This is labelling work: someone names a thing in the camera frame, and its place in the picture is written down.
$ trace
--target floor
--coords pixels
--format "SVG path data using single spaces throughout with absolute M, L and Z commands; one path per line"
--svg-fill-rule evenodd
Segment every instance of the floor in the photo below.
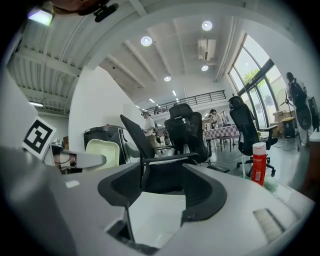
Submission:
M 219 141 L 211 141 L 212 156 L 210 157 L 212 165 L 218 165 L 222 167 L 230 168 L 228 174 L 235 176 L 242 176 L 242 165 L 237 168 L 237 162 L 241 162 L 241 153 L 238 150 L 238 141 L 234 141 L 236 145 L 231 147 L 229 143 L 225 144 L 225 148 L 222 146 L 222 152 L 220 151 Z M 288 185 L 294 190 L 299 190 L 304 182 L 305 175 L 308 168 L 309 160 L 309 148 L 301 147 L 300 150 L 296 150 L 296 141 L 287 141 L 287 143 L 280 139 L 275 145 L 271 146 L 271 149 L 267 152 L 270 157 L 270 164 L 275 168 L 274 179 L 282 185 Z M 251 165 L 245 164 L 245 171 L 250 171 Z M 271 175 L 271 169 L 267 168 L 266 175 Z

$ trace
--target trash bin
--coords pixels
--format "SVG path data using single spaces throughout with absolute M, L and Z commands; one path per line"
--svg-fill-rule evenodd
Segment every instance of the trash bin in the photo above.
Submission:
M 105 125 L 86 130 L 83 133 L 84 149 L 87 148 L 88 142 L 94 139 L 117 143 L 120 149 L 119 165 L 126 164 L 128 156 L 124 149 L 125 142 L 123 137 L 123 129 L 123 127 L 116 125 Z
M 294 138 L 295 137 L 295 117 L 287 117 L 282 119 L 284 138 Z

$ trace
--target red spray bottle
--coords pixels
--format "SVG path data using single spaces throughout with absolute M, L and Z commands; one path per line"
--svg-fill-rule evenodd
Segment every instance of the red spray bottle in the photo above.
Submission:
M 266 167 L 267 167 L 267 147 L 265 142 L 259 142 L 252 145 L 253 166 L 251 180 L 264 185 Z

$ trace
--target office chair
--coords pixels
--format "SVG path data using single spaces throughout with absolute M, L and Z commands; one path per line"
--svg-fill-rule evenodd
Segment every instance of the office chair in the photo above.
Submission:
M 141 127 L 124 115 L 121 121 L 140 151 L 141 182 L 143 191 L 150 193 L 168 193 L 182 190 L 183 163 L 196 165 L 199 155 L 195 152 L 155 157 L 155 150 L 169 149 L 171 146 L 153 148 Z
M 209 163 L 208 168 L 219 172 L 227 173 L 229 168 L 211 165 L 206 160 L 211 157 L 210 148 L 206 147 L 206 141 L 202 131 L 202 116 L 198 112 L 193 112 L 191 107 L 186 104 L 179 104 L 169 109 L 170 119 L 164 122 L 164 126 L 168 131 L 173 148 L 180 153 L 187 151 L 197 153 L 198 158 L 195 159 L 198 164 Z
M 234 124 L 239 130 L 240 138 L 238 142 L 238 149 L 246 156 L 250 156 L 250 160 L 247 160 L 245 164 L 252 164 L 253 158 L 253 144 L 259 142 L 258 133 L 254 125 L 254 116 L 251 113 L 248 106 L 244 103 L 241 97 L 234 96 L 229 99 L 230 116 L 234 121 Z M 277 138 L 272 138 L 273 129 L 277 128 L 277 125 L 270 126 L 265 129 L 260 129 L 262 132 L 269 132 L 268 139 L 265 140 L 266 150 L 270 150 L 270 147 L 278 142 Z M 238 162 L 236 167 L 239 168 L 242 162 Z M 270 157 L 267 157 L 267 167 L 271 168 L 271 176 L 275 175 L 276 169 L 270 165 Z M 251 176 L 252 167 L 248 173 L 248 177 Z

